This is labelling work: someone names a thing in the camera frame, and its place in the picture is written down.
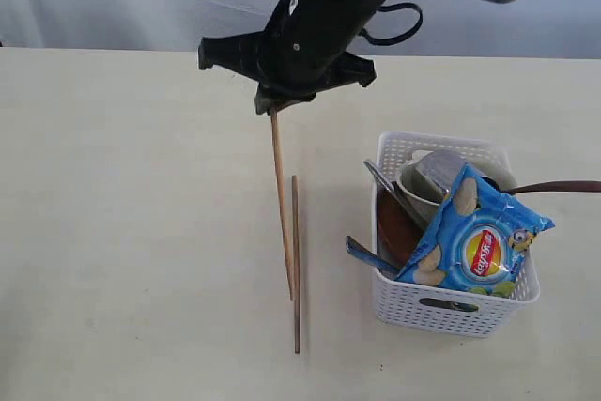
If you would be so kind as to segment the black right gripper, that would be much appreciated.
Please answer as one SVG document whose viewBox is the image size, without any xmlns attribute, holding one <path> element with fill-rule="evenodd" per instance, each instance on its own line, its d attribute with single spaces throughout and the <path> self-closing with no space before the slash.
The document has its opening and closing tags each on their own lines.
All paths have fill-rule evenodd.
<svg viewBox="0 0 601 401">
<path fill-rule="evenodd" d="M 347 52 L 375 6 L 365 0 L 280 0 L 265 29 L 203 38 L 199 69 L 229 69 L 258 82 L 258 115 L 311 102 L 342 85 L 370 85 L 374 63 Z"/>
</svg>

